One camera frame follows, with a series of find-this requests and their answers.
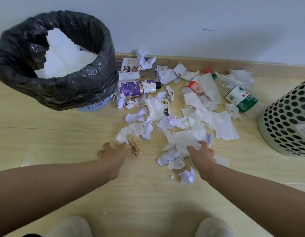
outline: shoe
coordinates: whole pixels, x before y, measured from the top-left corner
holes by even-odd
[[[195,237],[236,237],[236,235],[224,221],[207,217],[198,226]]]
[[[75,215],[52,227],[45,237],[92,237],[92,232],[87,220]]]

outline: wall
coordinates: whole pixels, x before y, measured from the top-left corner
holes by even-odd
[[[102,20],[116,52],[305,64],[305,0],[0,0],[0,33],[53,10]]]

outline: person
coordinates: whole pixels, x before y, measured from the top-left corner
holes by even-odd
[[[188,146],[188,151],[203,180],[273,236],[305,236],[304,192],[221,166],[207,143],[200,144],[199,150]],[[126,150],[126,144],[112,148],[105,143],[97,154],[98,160],[0,171],[0,237],[115,179]],[[60,236],[91,237],[92,233],[84,218],[72,216],[45,237]],[[209,217],[202,221],[195,236],[235,234],[223,221]]]

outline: person's right arm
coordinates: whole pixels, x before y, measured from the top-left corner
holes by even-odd
[[[273,236],[305,236],[305,192],[216,164],[200,144],[188,151],[203,180]]]

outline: person's left arm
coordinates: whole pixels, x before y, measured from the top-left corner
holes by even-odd
[[[110,143],[99,160],[0,171],[0,236],[31,223],[88,194],[118,176],[126,144]]]

